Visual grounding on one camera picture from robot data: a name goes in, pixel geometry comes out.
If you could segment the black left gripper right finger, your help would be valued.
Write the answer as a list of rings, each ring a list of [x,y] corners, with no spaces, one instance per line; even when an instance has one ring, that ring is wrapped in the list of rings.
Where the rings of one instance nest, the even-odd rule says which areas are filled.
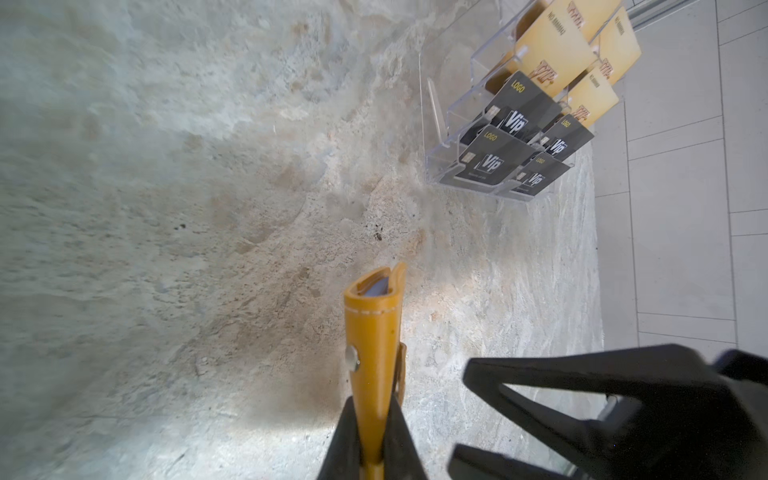
[[[390,402],[383,438],[385,480],[427,480],[396,395]]]

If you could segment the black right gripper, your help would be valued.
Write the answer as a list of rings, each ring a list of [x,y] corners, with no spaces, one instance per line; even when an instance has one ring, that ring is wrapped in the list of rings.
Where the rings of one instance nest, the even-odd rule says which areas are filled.
[[[665,344],[567,357],[472,358],[463,383],[580,468],[619,468],[616,479],[767,477],[764,357],[728,350],[708,366],[694,350]],[[618,397],[610,398],[601,421],[579,420],[515,392],[517,386]]]

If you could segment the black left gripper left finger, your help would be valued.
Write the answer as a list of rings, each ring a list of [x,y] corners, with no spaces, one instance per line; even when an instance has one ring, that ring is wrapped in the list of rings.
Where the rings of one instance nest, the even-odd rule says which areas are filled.
[[[361,444],[353,397],[344,404],[318,480],[359,480],[361,478]]]

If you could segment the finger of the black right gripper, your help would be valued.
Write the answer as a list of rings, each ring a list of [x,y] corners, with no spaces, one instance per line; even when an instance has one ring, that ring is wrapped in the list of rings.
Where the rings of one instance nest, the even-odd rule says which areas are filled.
[[[457,444],[448,464],[451,479],[567,480],[568,477],[502,454]]]

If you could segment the yellow leather card holder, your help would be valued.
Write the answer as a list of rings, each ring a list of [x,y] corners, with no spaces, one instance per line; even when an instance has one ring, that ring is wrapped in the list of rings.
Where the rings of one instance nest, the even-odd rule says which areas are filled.
[[[402,305],[407,265],[375,269],[343,294],[346,362],[364,479],[384,477],[384,437],[390,404],[403,397]]]

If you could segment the black VIP card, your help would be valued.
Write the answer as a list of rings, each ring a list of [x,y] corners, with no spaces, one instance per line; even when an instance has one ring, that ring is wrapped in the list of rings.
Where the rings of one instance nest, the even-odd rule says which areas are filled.
[[[460,139],[469,145],[487,125],[528,143],[562,111],[561,106],[522,72],[512,74]]]
[[[544,152],[554,159],[565,162],[588,144],[594,134],[573,115],[567,114],[556,121],[539,140]]]
[[[439,182],[457,185],[470,182],[496,187],[536,153],[531,145],[493,125],[485,126],[459,157],[459,169]]]
[[[506,198],[535,197],[570,169],[570,165],[548,153],[536,153],[513,172],[497,195]]]

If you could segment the gold VIP card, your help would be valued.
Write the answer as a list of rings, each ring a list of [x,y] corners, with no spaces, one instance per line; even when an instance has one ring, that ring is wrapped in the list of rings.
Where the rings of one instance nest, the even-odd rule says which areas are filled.
[[[566,103],[570,114],[588,128],[618,104],[619,97],[609,80],[598,69],[593,69],[569,89]]]
[[[498,93],[508,77],[522,73],[557,97],[597,60],[590,41],[615,13],[619,1],[536,1],[519,19],[514,47],[493,67],[485,89]]]
[[[616,11],[590,46],[598,57],[598,69],[611,85],[615,85],[641,56],[625,7]]]

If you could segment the clear acrylic card display stand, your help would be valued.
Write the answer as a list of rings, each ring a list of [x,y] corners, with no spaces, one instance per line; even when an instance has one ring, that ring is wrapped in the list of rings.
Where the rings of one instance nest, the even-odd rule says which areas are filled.
[[[559,180],[641,54],[620,1],[479,1],[419,55],[427,180],[528,202]]]

